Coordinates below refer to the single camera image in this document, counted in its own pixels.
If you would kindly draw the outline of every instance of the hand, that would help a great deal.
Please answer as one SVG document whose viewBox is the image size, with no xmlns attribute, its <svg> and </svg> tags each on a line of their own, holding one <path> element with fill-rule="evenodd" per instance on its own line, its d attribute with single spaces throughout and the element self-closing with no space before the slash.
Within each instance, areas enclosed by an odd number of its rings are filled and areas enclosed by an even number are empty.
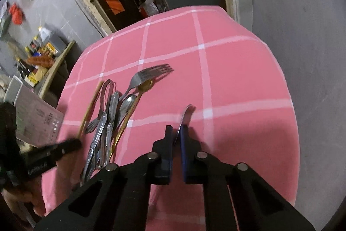
<svg viewBox="0 0 346 231">
<path fill-rule="evenodd" d="M 26 218 L 18 202 L 32 203 L 34 205 L 34 212 L 38 216 L 44 216 L 46 213 L 41 191 L 41 177 L 26 182 L 20 188 L 3 189 L 2 195 L 11 212 L 19 216 L 21 220 L 26 221 Z"/>
</svg>

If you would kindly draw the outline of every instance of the gold spoon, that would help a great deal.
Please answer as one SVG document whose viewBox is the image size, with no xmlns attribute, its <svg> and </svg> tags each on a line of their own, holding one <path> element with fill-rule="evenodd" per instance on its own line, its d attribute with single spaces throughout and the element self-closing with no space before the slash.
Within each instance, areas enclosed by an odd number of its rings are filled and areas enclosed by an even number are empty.
<svg viewBox="0 0 346 231">
<path fill-rule="evenodd" d="M 112 157 L 112 154 L 113 154 L 113 152 L 115 151 L 115 149 L 117 147 L 117 144 L 118 144 L 118 142 L 120 140 L 120 137 L 122 136 L 125 128 L 127 127 L 127 123 L 130 120 L 132 114 L 134 113 L 134 111 L 136 109 L 136 106 L 137 106 L 139 100 L 141 99 L 141 96 L 143 95 L 144 92 L 146 92 L 149 89 L 151 89 L 153 87 L 153 85 L 154 85 L 154 82 L 153 82 L 152 79 L 150 79 L 150 80 L 147 80 L 147 81 L 145 81 L 144 83 L 142 83 L 142 84 L 140 84 L 138 86 L 139 93 L 138 93 L 138 95 L 137 95 L 137 97 L 136 97 L 132 107 L 130 108 L 129 112 L 127 113 L 127 115 L 126 115 L 126 117 L 125 117 L 125 119 L 124 119 L 124 121 L 122 123 L 122 126 L 119 128 L 116 137 L 114 138 L 112 150 L 111 150 L 110 156 L 109 156 L 110 158 Z"/>
</svg>

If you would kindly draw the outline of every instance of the plastic bottle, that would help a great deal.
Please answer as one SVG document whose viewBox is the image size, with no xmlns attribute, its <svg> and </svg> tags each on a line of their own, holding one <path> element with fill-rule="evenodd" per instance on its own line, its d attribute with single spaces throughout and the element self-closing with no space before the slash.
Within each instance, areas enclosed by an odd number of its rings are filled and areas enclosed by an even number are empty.
<svg viewBox="0 0 346 231">
<path fill-rule="evenodd" d="M 61 38 L 56 33 L 45 27 L 39 27 L 38 31 L 43 45 L 45 45 L 55 57 L 60 56 L 66 48 L 66 44 L 61 40 Z"/>
</svg>

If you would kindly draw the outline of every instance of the spoon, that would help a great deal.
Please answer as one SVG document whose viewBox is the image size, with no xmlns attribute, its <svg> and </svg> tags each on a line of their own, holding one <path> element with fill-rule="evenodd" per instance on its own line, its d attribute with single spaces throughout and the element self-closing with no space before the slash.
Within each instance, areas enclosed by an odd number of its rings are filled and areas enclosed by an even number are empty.
<svg viewBox="0 0 346 231">
<path fill-rule="evenodd" d="M 178 128 L 178 131 L 176 133 L 176 137 L 174 139 L 173 146 L 175 145 L 175 143 L 179 137 L 181 126 L 183 124 L 189 125 L 189 122 L 190 122 L 190 119 L 191 119 L 191 116 L 192 116 L 194 110 L 195 110 L 195 107 L 192 104 L 187 105 L 187 107 L 185 108 L 183 115 L 181 116 L 179 128 Z"/>
<path fill-rule="evenodd" d="M 120 126 L 120 124 L 122 123 L 126 114 L 131 109 L 131 106 L 134 103 L 136 97 L 137 96 L 134 93 L 132 93 L 125 98 L 125 100 L 123 101 L 123 103 L 120 106 L 119 114 L 117 115 L 117 120 L 116 120 L 117 123 L 116 123 L 114 130 L 116 130 Z"/>
<path fill-rule="evenodd" d="M 130 120 L 133 112 L 135 111 L 136 106 L 137 106 L 139 100 L 141 99 L 142 95 L 146 91 L 151 89 L 153 87 L 153 85 L 154 85 L 154 82 L 153 82 L 153 80 L 150 79 L 150 80 L 145 81 L 144 83 L 142 83 L 142 84 L 140 84 L 138 86 L 138 91 L 139 91 L 138 96 L 136 97 L 135 102 L 132 104 L 130 110 L 128 111 L 128 113 L 127 113 L 127 115 L 126 115 L 126 117 L 124 119 L 124 122 L 122 123 L 122 126 L 118 130 L 118 133 L 117 133 L 116 137 L 114 138 L 113 147 L 112 147 L 112 151 L 111 151 L 110 156 L 112 156 L 113 152 L 115 151 L 115 148 L 117 147 L 119 139 L 122 136 L 122 134 L 123 134 L 123 132 L 124 132 L 126 126 L 127 126 L 127 123 Z"/>
</svg>

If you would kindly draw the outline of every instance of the table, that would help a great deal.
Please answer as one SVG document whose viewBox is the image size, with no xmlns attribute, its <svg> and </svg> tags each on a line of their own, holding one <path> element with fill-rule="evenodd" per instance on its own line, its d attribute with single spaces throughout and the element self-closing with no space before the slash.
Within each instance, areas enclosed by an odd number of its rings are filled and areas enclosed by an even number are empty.
<svg viewBox="0 0 346 231">
<path fill-rule="evenodd" d="M 56 75 L 56 73 L 58 72 L 60 66 L 62 65 L 63 61 L 65 60 L 66 55 L 69 53 L 69 51 L 71 50 L 72 46 L 75 44 L 76 42 L 73 40 L 69 43 L 69 45 L 65 48 L 65 50 L 61 53 L 61 55 L 55 59 L 55 63 L 54 65 L 49 68 L 48 72 L 46 73 L 45 77 L 43 78 L 43 80 L 41 80 L 34 89 L 34 93 L 36 93 L 38 95 L 39 98 L 44 99 L 44 97 L 46 96 L 51 83 L 54 79 L 54 76 Z"/>
</svg>

